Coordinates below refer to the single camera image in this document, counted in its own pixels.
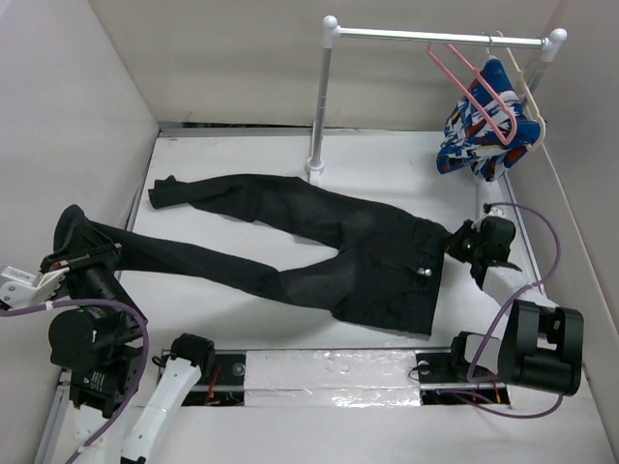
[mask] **pink hanger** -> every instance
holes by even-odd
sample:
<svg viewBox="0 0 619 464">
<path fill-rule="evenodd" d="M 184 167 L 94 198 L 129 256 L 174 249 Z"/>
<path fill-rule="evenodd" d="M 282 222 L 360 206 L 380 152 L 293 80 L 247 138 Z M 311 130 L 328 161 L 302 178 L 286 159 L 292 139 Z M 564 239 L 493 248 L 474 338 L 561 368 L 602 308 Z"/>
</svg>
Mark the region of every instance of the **pink hanger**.
<svg viewBox="0 0 619 464">
<path fill-rule="evenodd" d="M 455 56 L 456 56 L 456 58 L 458 60 L 460 60 L 462 63 L 464 63 L 464 66 L 466 66 L 473 74 L 475 74 L 475 77 L 477 78 L 479 83 L 482 84 L 482 86 L 487 90 L 487 92 L 490 94 L 492 99 L 499 104 L 499 106 L 501 107 L 503 112 L 508 115 L 508 117 L 510 118 L 510 121 L 512 122 L 512 130 L 510 131 L 510 134 L 507 137 L 505 137 L 503 135 L 503 133 L 501 132 L 499 127 L 496 125 L 496 123 L 494 121 L 492 121 L 492 118 L 490 117 L 490 115 L 487 114 L 487 111 L 482 107 L 482 105 L 477 101 L 477 99 L 471 95 L 471 93 L 468 91 L 466 86 L 464 86 L 459 80 L 457 80 L 457 77 L 455 77 L 452 74 L 452 72 L 449 71 L 447 69 L 447 67 L 441 62 L 441 60 L 439 60 L 438 57 L 434 53 L 432 53 L 432 51 L 431 51 L 432 44 L 431 43 L 429 43 L 427 45 L 427 55 L 432 59 L 432 61 L 434 63 L 436 63 L 438 65 L 438 67 L 441 70 L 443 70 L 443 73 L 445 73 L 455 83 L 455 85 L 464 93 L 464 96 L 471 103 L 473 103 L 473 105 L 482 114 L 482 116 L 484 117 L 486 122 L 490 125 L 490 127 L 492 128 L 494 133 L 496 133 L 496 136 L 499 138 L 501 143 L 503 145 L 509 145 L 512 142 L 512 140 L 514 140 L 514 137 L 516 137 L 516 131 L 518 129 L 518 125 L 517 125 L 517 121 L 516 121 L 516 116 L 514 115 L 514 113 L 512 111 L 510 111 L 510 109 L 507 107 L 505 102 L 503 100 L 501 100 L 501 98 L 498 96 L 498 94 L 496 92 L 494 92 L 494 89 L 492 88 L 492 86 L 490 84 L 488 84 L 487 81 L 482 77 L 482 74 L 480 73 L 479 69 L 477 69 L 473 65 L 471 65 L 468 62 L 468 60 L 466 58 L 464 58 L 459 51 L 456 50 L 456 48 L 453 45 L 451 45 L 450 43 L 445 43 L 445 46 L 447 46 L 455 54 Z"/>
</svg>

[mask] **clothes hanger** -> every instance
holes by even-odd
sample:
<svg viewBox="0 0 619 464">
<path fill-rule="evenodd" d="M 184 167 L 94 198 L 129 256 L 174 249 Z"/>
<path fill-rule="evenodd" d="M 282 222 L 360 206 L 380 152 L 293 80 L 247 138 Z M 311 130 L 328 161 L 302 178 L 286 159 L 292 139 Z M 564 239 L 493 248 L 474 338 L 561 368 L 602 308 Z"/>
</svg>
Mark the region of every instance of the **clothes hanger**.
<svg viewBox="0 0 619 464">
<path fill-rule="evenodd" d="M 494 31 L 492 34 L 494 34 L 495 36 L 503 37 L 503 33 L 501 31 Z M 514 54 L 512 53 L 512 50 L 506 47 L 505 51 L 507 52 L 510 58 L 510 61 L 512 62 L 512 66 L 514 67 L 514 70 L 516 71 L 517 83 L 522 89 L 522 92 L 524 93 L 524 97 L 526 98 L 526 101 L 527 101 L 527 104 L 524 107 L 524 111 L 527 113 L 527 117 L 531 121 L 535 121 L 536 123 L 540 125 L 540 137 L 533 145 L 529 145 L 527 149 L 529 152 L 534 152 L 544 143 L 545 120 L 544 120 L 544 117 L 542 117 L 542 114 L 540 113 L 540 108 L 538 107 L 537 102 L 535 101 L 535 99 L 533 98 L 533 95 L 531 94 L 531 89 L 529 89 L 529 86 L 526 84 L 526 81 L 524 80 L 524 71 L 518 65 L 516 58 L 514 58 Z M 492 40 L 490 40 L 490 48 L 486 48 L 486 55 L 488 57 L 492 56 Z"/>
<path fill-rule="evenodd" d="M 450 43 L 446 43 L 445 46 L 447 46 L 447 48 L 449 48 L 450 51 L 455 54 L 456 58 L 459 61 L 461 61 L 464 64 L 464 66 L 468 68 L 470 72 L 475 74 L 475 78 L 479 81 L 479 83 L 482 84 L 482 86 L 490 94 L 492 99 L 498 103 L 499 107 L 503 110 L 503 112 L 508 115 L 508 117 L 510 118 L 510 122 L 512 123 L 512 129 L 510 130 L 510 133 L 507 137 L 503 135 L 503 133 L 501 132 L 499 127 L 496 125 L 496 123 L 492 121 L 492 117 L 487 113 L 487 111 L 477 101 L 477 99 L 471 95 L 471 93 L 468 91 L 466 86 L 462 84 L 459 80 L 457 80 L 457 77 L 455 77 L 454 74 L 451 71 L 449 71 L 449 69 L 441 62 L 441 60 L 432 52 L 431 43 L 427 45 L 427 49 L 426 49 L 427 55 L 432 59 L 434 63 L 436 63 L 436 65 L 438 65 L 438 67 L 443 71 L 443 73 L 445 73 L 455 83 L 456 87 L 460 89 L 460 91 L 464 94 L 464 96 L 471 103 L 473 103 L 473 105 L 477 108 L 477 110 L 480 112 L 482 117 L 490 125 L 494 133 L 496 133 L 496 136 L 501 141 L 501 143 L 503 145 L 509 145 L 512 142 L 512 140 L 514 140 L 514 137 L 516 137 L 516 132 L 518 129 L 516 116 L 510 110 L 510 108 L 507 107 L 507 105 L 501 99 L 501 97 L 499 97 L 499 95 L 494 91 L 492 86 L 488 84 L 487 81 L 482 77 L 482 74 L 480 73 L 480 70 L 478 68 L 471 65 L 471 63 L 469 63 L 469 61 L 466 58 L 464 58 L 464 56 L 462 56 L 462 54 L 459 51 L 457 51 L 457 49 L 453 45 L 451 45 Z"/>
</svg>

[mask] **pants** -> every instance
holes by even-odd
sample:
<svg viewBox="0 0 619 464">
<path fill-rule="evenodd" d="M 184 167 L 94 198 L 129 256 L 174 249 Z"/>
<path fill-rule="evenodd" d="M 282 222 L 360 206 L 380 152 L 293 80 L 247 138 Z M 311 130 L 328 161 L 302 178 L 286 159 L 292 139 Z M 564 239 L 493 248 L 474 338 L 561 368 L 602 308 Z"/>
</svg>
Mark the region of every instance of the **pants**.
<svg viewBox="0 0 619 464">
<path fill-rule="evenodd" d="M 200 246 L 90 222 L 77 207 L 61 217 L 55 247 L 77 221 L 122 245 L 118 270 L 199 276 L 269 300 L 328 309 L 340 321 L 431 332 L 444 242 L 450 236 L 440 224 L 390 205 L 316 188 L 299 178 L 243 174 L 188 184 L 169 177 L 156 181 L 149 194 L 155 209 L 189 203 L 205 212 L 264 222 L 339 254 L 280 272 Z"/>
</svg>

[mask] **patterned fabric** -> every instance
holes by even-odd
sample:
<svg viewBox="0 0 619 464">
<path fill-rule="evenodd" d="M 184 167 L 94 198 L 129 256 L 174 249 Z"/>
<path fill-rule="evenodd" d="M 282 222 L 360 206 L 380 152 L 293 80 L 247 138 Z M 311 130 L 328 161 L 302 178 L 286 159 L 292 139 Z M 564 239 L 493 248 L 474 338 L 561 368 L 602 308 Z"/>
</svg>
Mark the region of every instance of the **patterned fabric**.
<svg viewBox="0 0 619 464">
<path fill-rule="evenodd" d="M 490 57 L 482 70 L 482 77 L 515 114 L 518 127 L 514 140 L 503 145 L 477 108 L 462 97 L 445 123 L 445 140 L 438 152 L 436 166 L 441 174 L 471 166 L 476 176 L 491 182 L 504 175 L 526 154 L 527 145 L 538 140 L 541 130 L 537 122 L 529 121 L 522 114 L 522 105 L 498 59 Z M 468 90 L 507 137 L 512 124 L 499 104 L 477 79 Z"/>
</svg>

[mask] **garment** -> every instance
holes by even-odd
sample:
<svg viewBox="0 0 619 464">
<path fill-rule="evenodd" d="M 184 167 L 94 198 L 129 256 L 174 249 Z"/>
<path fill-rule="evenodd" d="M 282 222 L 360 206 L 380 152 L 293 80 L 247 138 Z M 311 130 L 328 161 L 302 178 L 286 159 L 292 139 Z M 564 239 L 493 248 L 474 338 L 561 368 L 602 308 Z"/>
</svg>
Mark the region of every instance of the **garment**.
<svg viewBox="0 0 619 464">
<path fill-rule="evenodd" d="M 479 110 L 462 97 L 445 123 L 445 140 L 438 152 L 436 166 L 441 174 L 471 166 L 476 176 L 490 182 L 504 175 L 526 155 L 527 145 L 533 145 L 540 138 L 541 128 L 537 122 L 524 116 L 522 105 L 499 60 L 491 57 L 481 74 L 516 116 L 516 136 L 509 145 L 503 145 Z M 468 90 L 507 136 L 512 123 L 488 91 L 477 79 Z"/>
<path fill-rule="evenodd" d="M 61 218 L 58 243 L 63 242 L 68 224 L 85 220 L 122 245 L 119 270 L 200 276 L 258 297 L 328 309 L 341 321 L 431 332 L 444 242 L 450 236 L 440 224 L 390 205 L 332 193 L 299 178 L 245 174 L 186 184 L 170 177 L 157 181 L 149 194 L 156 209 L 190 203 L 198 210 L 264 222 L 336 248 L 339 254 L 279 272 L 200 246 L 89 222 L 76 207 Z"/>
</svg>

